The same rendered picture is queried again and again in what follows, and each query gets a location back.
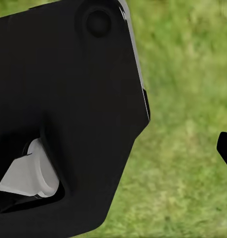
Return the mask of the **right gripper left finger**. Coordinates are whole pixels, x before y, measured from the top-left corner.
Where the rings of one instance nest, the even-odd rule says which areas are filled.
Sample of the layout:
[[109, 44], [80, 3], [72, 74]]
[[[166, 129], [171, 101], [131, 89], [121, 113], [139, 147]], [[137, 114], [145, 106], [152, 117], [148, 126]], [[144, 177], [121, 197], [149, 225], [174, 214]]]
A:
[[16, 132], [0, 135], [0, 182], [20, 151]]

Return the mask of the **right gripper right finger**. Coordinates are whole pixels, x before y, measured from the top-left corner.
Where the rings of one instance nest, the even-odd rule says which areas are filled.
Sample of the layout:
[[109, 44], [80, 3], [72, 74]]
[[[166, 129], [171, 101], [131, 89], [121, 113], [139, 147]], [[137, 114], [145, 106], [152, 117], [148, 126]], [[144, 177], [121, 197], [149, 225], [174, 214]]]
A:
[[227, 132], [221, 132], [218, 144], [217, 151], [220, 153], [224, 161], [227, 163]]

